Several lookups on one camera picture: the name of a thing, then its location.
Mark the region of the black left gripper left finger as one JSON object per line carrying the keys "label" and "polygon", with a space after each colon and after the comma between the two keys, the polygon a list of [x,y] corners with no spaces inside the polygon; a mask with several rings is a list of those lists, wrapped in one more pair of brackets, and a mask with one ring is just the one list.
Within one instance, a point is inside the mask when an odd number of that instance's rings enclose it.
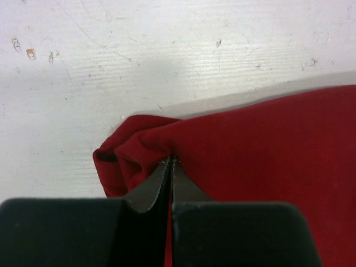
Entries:
{"label": "black left gripper left finger", "polygon": [[163,266],[170,162],[123,197],[1,204],[2,266]]}

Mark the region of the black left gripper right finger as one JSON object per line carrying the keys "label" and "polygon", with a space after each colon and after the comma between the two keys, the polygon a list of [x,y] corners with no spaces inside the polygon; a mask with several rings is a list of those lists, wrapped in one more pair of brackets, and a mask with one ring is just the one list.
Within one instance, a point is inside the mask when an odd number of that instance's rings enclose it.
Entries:
{"label": "black left gripper right finger", "polygon": [[321,266],[308,223],[283,202],[217,202],[173,159],[174,266]]}

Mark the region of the dark red t shirt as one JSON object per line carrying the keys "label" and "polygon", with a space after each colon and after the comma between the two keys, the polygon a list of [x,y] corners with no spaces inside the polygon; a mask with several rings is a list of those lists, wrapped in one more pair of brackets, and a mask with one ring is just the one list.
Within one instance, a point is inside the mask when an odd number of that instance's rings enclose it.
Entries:
{"label": "dark red t shirt", "polygon": [[93,160],[113,197],[133,190],[170,155],[214,200],[296,205],[323,265],[355,265],[355,86],[187,120],[131,116]]}

